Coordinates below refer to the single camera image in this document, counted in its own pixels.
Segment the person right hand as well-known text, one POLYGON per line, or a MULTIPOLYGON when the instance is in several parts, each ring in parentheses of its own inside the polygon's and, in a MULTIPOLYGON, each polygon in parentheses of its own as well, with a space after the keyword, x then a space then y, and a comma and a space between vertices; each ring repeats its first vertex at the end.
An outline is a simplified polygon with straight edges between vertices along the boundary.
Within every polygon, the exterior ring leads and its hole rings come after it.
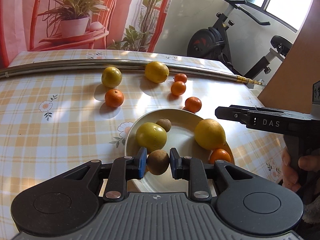
MULTIPOLYGON (((282 164, 281 169, 283 173, 283 187, 297 192, 301 185, 298 183, 298 173, 290 166, 291 157, 287 151, 287 148, 284 148, 282 155, 282 164)), ((319 171, 319 155, 307 155, 303 156, 298 161, 298 166, 304 171, 319 171)))

